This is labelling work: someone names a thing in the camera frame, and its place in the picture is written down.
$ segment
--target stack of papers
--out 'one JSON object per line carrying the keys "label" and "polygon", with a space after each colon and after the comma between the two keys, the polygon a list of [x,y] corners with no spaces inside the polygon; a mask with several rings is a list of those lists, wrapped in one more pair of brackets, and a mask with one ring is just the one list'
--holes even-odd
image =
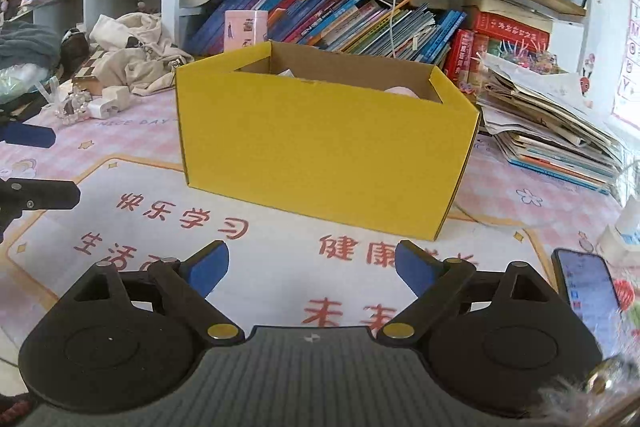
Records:
{"label": "stack of papers", "polygon": [[507,160],[608,193],[622,144],[584,105],[577,75],[540,75],[492,55],[483,62],[490,80],[478,105]]}

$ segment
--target pink object in box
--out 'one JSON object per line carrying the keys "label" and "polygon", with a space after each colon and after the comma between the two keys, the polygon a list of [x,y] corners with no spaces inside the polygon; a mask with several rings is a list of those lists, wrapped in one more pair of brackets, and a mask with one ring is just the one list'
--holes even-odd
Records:
{"label": "pink object in box", "polygon": [[225,51],[253,46],[267,40],[267,17],[264,10],[225,11]]}

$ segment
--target ribbed gray surface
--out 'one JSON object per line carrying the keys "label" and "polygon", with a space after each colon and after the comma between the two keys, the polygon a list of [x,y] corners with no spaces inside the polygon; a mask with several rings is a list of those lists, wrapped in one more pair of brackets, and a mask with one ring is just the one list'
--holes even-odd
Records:
{"label": "ribbed gray surface", "polygon": [[376,344],[365,327],[259,327],[241,346],[209,349],[179,389],[151,405],[104,416],[42,406],[21,425],[528,427],[538,424],[490,416],[452,399],[431,380],[416,353]]}

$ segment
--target desk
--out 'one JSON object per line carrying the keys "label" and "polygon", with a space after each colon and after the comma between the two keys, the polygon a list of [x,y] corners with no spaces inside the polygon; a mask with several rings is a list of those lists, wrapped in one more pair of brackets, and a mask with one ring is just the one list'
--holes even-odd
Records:
{"label": "desk", "polygon": [[[256,321],[375,328],[414,298],[393,270],[397,237],[187,188],[173,91],[137,98],[107,121],[64,127],[46,113],[31,123],[54,127],[57,142],[48,150],[0,144],[0,176],[75,179],[82,198],[72,211],[27,212],[5,234],[0,326],[17,345],[110,252],[120,265],[138,269],[151,255],[184,259],[213,239],[227,241],[231,262],[210,299],[244,328]],[[241,139],[233,129],[217,132],[221,140]],[[136,196],[146,199],[135,204]],[[508,165],[484,136],[476,139],[456,201],[502,226],[452,212],[435,243],[417,244],[439,259],[458,255],[485,270],[524,259],[546,275],[554,248],[589,250],[620,213],[610,196]],[[83,239],[88,233],[101,233],[103,241]],[[627,275],[632,279],[633,270]]]}

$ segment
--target phone with video playing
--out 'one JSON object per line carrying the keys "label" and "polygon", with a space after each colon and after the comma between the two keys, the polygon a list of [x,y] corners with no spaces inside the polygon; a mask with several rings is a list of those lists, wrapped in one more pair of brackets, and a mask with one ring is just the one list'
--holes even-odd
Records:
{"label": "phone with video playing", "polygon": [[606,261],[594,253],[556,248],[551,261],[558,291],[589,328],[604,357],[619,345],[620,303]]}

